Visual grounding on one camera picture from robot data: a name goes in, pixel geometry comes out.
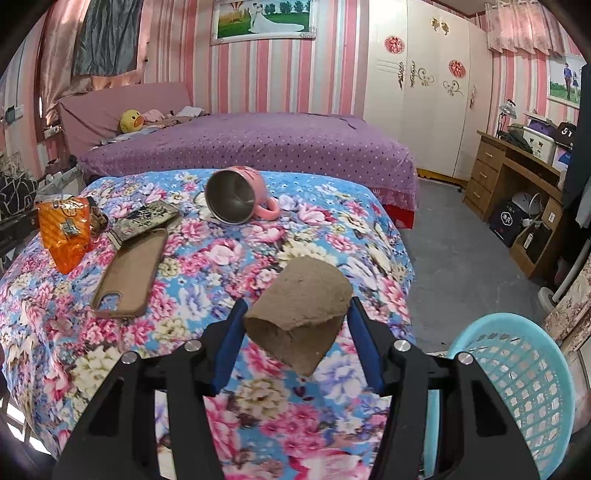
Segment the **power outlet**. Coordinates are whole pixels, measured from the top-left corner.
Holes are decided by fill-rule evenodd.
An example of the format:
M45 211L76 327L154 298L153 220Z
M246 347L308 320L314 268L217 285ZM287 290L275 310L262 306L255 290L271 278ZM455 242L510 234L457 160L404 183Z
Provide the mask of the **power outlet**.
M58 134L60 131L61 131L61 128L59 125L56 125L54 127L49 127L43 132L43 136L45 138L53 137L53 135Z
M14 119L15 120L18 120L19 118L22 118L23 110L24 109L23 109L23 106L22 105L16 106L14 108Z

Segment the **black bag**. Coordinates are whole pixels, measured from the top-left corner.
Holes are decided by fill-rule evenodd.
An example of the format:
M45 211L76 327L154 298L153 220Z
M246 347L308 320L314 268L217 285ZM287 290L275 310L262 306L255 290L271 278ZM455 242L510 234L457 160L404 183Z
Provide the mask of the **black bag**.
M0 220L33 208L39 182L26 176L10 177L0 173Z
M517 235L523 230L522 224L526 218L527 213L512 201L501 203L492 212L491 230L506 246L511 247Z

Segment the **orange plastic bag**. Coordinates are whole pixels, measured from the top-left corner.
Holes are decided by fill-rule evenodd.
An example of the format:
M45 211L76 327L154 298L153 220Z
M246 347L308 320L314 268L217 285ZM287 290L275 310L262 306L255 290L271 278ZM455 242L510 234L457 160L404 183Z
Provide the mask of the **orange plastic bag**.
M68 274L92 249L90 205L86 198L72 197L40 203L39 229L60 273Z

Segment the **curtain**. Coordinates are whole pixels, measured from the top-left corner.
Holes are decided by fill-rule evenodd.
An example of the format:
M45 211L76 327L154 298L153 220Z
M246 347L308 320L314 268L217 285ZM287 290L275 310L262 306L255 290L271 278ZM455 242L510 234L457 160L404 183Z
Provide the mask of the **curtain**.
M90 0L72 75L115 77L135 70L143 0Z
M545 55L564 54L558 21L536 0L509 0L486 4L488 47L503 52L518 49Z
M50 125L57 120L56 105L60 98L87 93L103 88L131 85L141 82L150 40L152 2L144 0L139 22L137 68L115 77L97 75L72 76L74 45L90 0L58 0L47 17L41 58L40 95L43 117Z

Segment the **blue plastic basket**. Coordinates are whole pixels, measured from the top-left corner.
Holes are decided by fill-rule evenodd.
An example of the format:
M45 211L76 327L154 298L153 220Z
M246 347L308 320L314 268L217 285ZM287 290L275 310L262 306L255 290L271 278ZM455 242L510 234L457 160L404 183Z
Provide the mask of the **blue plastic basket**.
M512 313L487 315L464 330L447 357L470 352L486 372L520 428L541 480L559 466L574 422L574 385L556 343L530 320ZM435 470L439 395L429 393L424 464Z

